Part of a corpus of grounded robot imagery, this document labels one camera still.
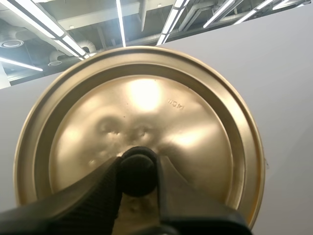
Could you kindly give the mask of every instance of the gray wall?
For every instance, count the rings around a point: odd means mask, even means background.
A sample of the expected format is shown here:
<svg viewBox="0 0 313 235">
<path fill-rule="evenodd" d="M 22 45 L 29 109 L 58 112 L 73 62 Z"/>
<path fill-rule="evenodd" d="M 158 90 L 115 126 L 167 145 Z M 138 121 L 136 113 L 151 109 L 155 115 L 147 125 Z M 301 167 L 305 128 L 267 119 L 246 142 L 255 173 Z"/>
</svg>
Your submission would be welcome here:
<svg viewBox="0 0 313 235">
<path fill-rule="evenodd" d="M 313 4 L 164 47 L 220 72 L 242 95 L 269 164 L 255 235 L 313 230 Z M 0 210 L 14 206 L 13 155 L 22 124 L 53 75 L 0 90 Z"/>
</svg>

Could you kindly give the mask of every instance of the ceiling pipe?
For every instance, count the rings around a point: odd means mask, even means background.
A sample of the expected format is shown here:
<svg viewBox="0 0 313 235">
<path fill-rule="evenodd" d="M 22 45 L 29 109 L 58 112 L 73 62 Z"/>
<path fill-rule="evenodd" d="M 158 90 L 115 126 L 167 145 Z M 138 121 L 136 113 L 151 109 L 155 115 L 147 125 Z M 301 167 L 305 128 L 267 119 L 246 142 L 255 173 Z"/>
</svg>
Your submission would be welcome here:
<svg viewBox="0 0 313 235">
<path fill-rule="evenodd" d="M 227 16 L 231 11 L 237 9 L 236 7 L 242 3 L 244 0 L 236 0 L 227 10 L 225 10 L 220 16 L 217 17 L 215 21 L 220 21 L 223 19 L 225 16 Z"/>
<path fill-rule="evenodd" d="M 16 38 L 17 32 L 23 31 L 22 28 L 12 26 L 5 21 L 1 21 L 0 24 L 0 47 L 15 48 L 24 44 L 22 40 Z"/>
<path fill-rule="evenodd" d="M 62 61 L 58 60 L 58 57 L 61 55 L 64 55 L 64 53 L 57 50 L 51 52 L 49 56 L 50 63 L 48 64 L 48 66 L 57 66 L 62 64 Z"/>
<path fill-rule="evenodd" d="M 190 19 L 194 16 L 196 11 L 198 11 L 201 8 L 213 6 L 214 4 L 215 4 L 215 1 L 210 0 L 210 1 L 200 2 L 200 3 L 197 3 L 197 4 L 193 5 L 191 7 L 190 11 L 187 13 L 185 19 L 181 22 L 181 24 L 180 24 L 180 26 L 178 28 L 178 31 L 179 32 L 183 31 L 183 29 L 189 23 Z"/>
<path fill-rule="evenodd" d="M 95 53 L 95 52 L 96 52 L 96 47 L 95 47 L 95 45 L 94 45 L 91 41 L 89 41 L 89 40 L 80 41 L 80 42 L 78 43 L 78 45 L 79 45 L 82 49 L 84 49 L 84 47 L 87 47 L 88 50 L 89 50 L 89 52 L 87 52 L 87 53 Z"/>
</svg>

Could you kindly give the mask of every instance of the ceiling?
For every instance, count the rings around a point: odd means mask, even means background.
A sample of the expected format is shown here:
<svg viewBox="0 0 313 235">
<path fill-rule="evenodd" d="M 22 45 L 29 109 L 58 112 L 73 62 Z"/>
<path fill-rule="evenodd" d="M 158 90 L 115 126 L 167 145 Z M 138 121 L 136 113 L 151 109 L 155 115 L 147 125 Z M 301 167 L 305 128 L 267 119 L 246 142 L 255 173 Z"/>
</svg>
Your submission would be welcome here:
<svg viewBox="0 0 313 235">
<path fill-rule="evenodd" d="M 122 47 L 116 0 L 35 0 L 37 4 L 86 52 L 100 52 Z M 168 42 L 198 33 L 234 24 L 263 0 L 235 0 L 210 26 L 203 25 L 213 16 L 224 0 L 190 0 L 179 18 Z M 249 20 L 288 10 L 306 0 L 289 0 L 284 7 L 273 10 L 281 0 L 258 11 Z M 127 46 L 155 46 L 175 0 L 121 0 Z M 79 62 L 52 39 L 25 22 L 0 3 L 0 43 L 8 37 L 20 40 L 23 45 L 1 48 L 0 57 L 19 61 L 43 69 L 36 71 L 2 62 L 11 85 L 64 71 Z M 59 61 L 57 66 L 48 66 Z"/>
</svg>

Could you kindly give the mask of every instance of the ductwork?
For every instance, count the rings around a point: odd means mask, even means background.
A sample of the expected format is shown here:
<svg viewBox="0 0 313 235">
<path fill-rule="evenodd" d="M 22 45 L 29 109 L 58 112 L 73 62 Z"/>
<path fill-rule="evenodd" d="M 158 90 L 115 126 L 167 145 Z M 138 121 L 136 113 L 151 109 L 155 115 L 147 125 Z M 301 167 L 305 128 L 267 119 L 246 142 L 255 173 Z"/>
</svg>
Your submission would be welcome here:
<svg viewBox="0 0 313 235">
<path fill-rule="evenodd" d="M 13 26 L 17 26 L 20 28 L 26 28 L 29 31 L 36 34 L 40 39 L 42 39 L 42 40 L 46 41 L 47 43 L 51 44 L 52 46 L 54 46 L 57 50 L 62 51 L 64 54 L 66 54 L 68 56 L 73 56 L 71 53 L 69 53 L 67 50 L 65 50 L 63 47 L 61 47 L 59 44 L 57 44 L 53 39 L 45 36 L 42 32 L 40 32 L 34 26 L 29 24 L 27 21 L 23 20 L 21 17 L 16 15 L 13 11 L 7 9 L 2 4 L 0 4 L 0 12 L 1 12 L 0 18 L 3 19 L 4 21 L 6 21 L 8 24 L 13 25 Z"/>
<path fill-rule="evenodd" d="M 24 44 L 22 40 L 16 38 L 17 32 L 23 30 L 22 28 L 11 26 L 5 21 L 1 21 L 0 24 L 0 47 L 15 48 Z"/>
<path fill-rule="evenodd" d="M 89 40 L 80 41 L 80 42 L 78 43 L 78 45 L 79 45 L 82 49 L 84 49 L 84 47 L 87 47 L 88 50 L 89 50 L 89 54 L 96 52 L 96 47 L 95 47 L 94 44 L 93 44 L 91 41 L 89 41 Z"/>
<path fill-rule="evenodd" d="M 49 56 L 50 63 L 48 64 L 48 66 L 57 66 L 57 65 L 62 64 L 62 62 L 58 60 L 58 57 L 61 55 L 64 55 L 64 53 L 57 51 L 57 50 L 51 52 Z"/>
<path fill-rule="evenodd" d="M 200 2 L 197 3 L 195 5 L 193 5 L 190 9 L 190 11 L 188 12 L 188 14 L 186 15 L 185 19 L 181 22 L 178 31 L 181 32 L 184 30 L 184 28 L 187 26 L 187 24 L 189 23 L 189 21 L 194 17 L 194 15 L 196 14 L 196 12 L 199 9 L 204 8 L 204 10 L 209 9 L 210 7 L 214 6 L 215 1 L 211 0 L 211 1 L 205 1 L 205 2 Z"/>
</svg>

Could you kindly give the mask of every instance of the ceiling light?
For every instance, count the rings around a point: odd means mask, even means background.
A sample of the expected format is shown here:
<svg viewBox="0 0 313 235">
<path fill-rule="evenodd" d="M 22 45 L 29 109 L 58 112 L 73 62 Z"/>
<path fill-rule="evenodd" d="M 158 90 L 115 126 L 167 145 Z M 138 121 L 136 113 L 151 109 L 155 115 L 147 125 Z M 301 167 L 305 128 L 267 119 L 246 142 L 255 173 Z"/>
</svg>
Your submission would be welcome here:
<svg viewBox="0 0 313 235">
<path fill-rule="evenodd" d="M 121 7 L 120 0 L 116 0 L 116 6 L 117 6 L 117 14 L 118 14 L 118 20 L 119 20 L 119 27 L 121 29 L 122 43 L 123 43 L 123 47 L 126 47 L 125 35 L 124 35 L 124 25 L 123 25 L 123 16 L 122 16 L 122 7 Z"/>
<path fill-rule="evenodd" d="M 72 51 L 70 48 L 68 48 L 68 47 L 67 47 L 65 44 L 63 44 L 62 42 L 60 42 L 60 41 L 58 41 L 58 40 L 56 40 L 55 42 L 56 42 L 57 44 L 59 44 L 61 47 L 63 47 L 65 50 L 67 50 L 69 53 L 71 53 L 72 55 L 78 57 L 78 55 L 77 55 L 74 51 Z"/>
<path fill-rule="evenodd" d="M 184 2 L 184 0 L 176 0 L 176 2 L 174 3 L 174 7 L 181 7 L 182 3 Z"/>
<path fill-rule="evenodd" d="M 69 44 L 75 51 L 77 51 L 80 55 L 85 55 L 86 52 L 68 35 L 63 38 L 63 41 Z"/>
<path fill-rule="evenodd" d="M 43 71 L 43 69 L 41 69 L 41 68 L 34 67 L 34 66 L 31 66 L 31 65 L 27 65 L 27 64 L 24 64 L 24 63 L 20 63 L 20 62 L 14 61 L 14 60 L 5 59 L 5 58 L 2 58 L 2 57 L 0 57 L 0 61 L 1 62 L 5 62 L 5 63 L 9 63 L 9 64 L 13 64 L 13 65 L 22 66 L 22 67 L 29 68 L 29 69 L 32 69 L 32 70 Z"/>
<path fill-rule="evenodd" d="M 206 28 L 209 24 L 216 20 L 216 18 L 221 15 L 235 0 L 228 0 L 224 6 L 217 10 L 217 12 L 204 24 L 204 28 Z"/>
<path fill-rule="evenodd" d="M 179 18 L 180 18 L 180 16 L 181 16 L 182 12 L 184 11 L 184 9 L 180 10 L 180 13 L 178 14 L 178 16 L 177 16 L 177 18 L 176 18 L 174 24 L 172 25 L 172 27 L 171 27 L 171 29 L 170 29 L 170 32 L 173 31 L 173 29 L 174 29 L 175 25 L 177 24 L 177 21 L 179 20 Z"/>
<path fill-rule="evenodd" d="M 157 46 L 158 45 L 161 45 L 162 43 L 163 43 L 163 40 L 164 40 L 164 38 L 165 38 L 165 35 L 164 34 L 161 34 L 161 36 L 160 36 L 160 38 L 158 39 L 158 42 L 157 42 Z"/>
<path fill-rule="evenodd" d="M 284 5 L 286 2 L 288 2 L 289 0 L 283 0 L 281 3 L 277 4 L 276 6 L 273 7 L 273 10 L 276 10 L 278 8 L 281 8 L 282 5 Z"/>
<path fill-rule="evenodd" d="M 41 21 L 45 26 L 51 29 L 56 35 L 61 37 L 64 31 L 47 16 L 33 1 L 31 0 L 15 0 L 19 5 L 24 7 L 30 14 Z"/>
<path fill-rule="evenodd" d="M 187 0 L 187 1 L 185 2 L 184 6 L 186 6 L 186 5 L 188 4 L 188 2 L 189 2 L 189 0 Z"/>
<path fill-rule="evenodd" d="M 266 0 L 266 1 L 264 1 L 263 3 L 261 3 L 260 5 L 258 5 L 258 6 L 256 7 L 256 9 L 261 10 L 263 7 L 269 5 L 272 1 L 274 1 L 274 0 Z"/>
<path fill-rule="evenodd" d="M 164 34 L 168 33 L 168 30 L 170 29 L 170 27 L 171 27 L 171 25 L 172 25 L 172 23 L 173 23 L 173 21 L 175 19 L 175 16 L 177 15 L 177 13 L 178 13 L 178 10 L 172 9 L 169 17 L 167 18 L 167 21 L 165 23 L 165 26 L 163 28 L 162 33 L 164 33 Z"/>
<path fill-rule="evenodd" d="M 19 17 L 21 17 L 23 20 L 30 23 L 32 26 L 34 26 L 36 29 L 41 31 L 45 36 L 49 38 L 54 38 L 54 36 L 49 33 L 47 30 L 42 28 L 39 24 L 34 22 L 31 18 L 29 18 L 27 15 L 25 15 L 22 11 L 20 11 L 18 8 L 16 8 L 14 5 L 9 3 L 7 0 L 0 0 L 0 3 L 2 3 L 5 7 L 9 8 L 11 11 L 13 11 L 15 14 L 17 14 Z"/>
<path fill-rule="evenodd" d="M 256 10 L 252 10 L 250 11 L 248 14 L 246 14 L 245 16 L 243 16 L 241 19 L 239 19 L 238 21 L 236 21 L 236 23 L 234 24 L 240 24 L 241 22 L 245 21 L 246 19 L 250 18 L 252 15 L 254 15 L 256 13 Z"/>
<path fill-rule="evenodd" d="M 164 39 L 164 42 L 163 42 L 163 43 L 166 42 L 166 40 L 168 39 L 169 36 L 170 36 L 170 34 L 168 34 L 168 35 L 166 36 L 166 38 Z"/>
</svg>

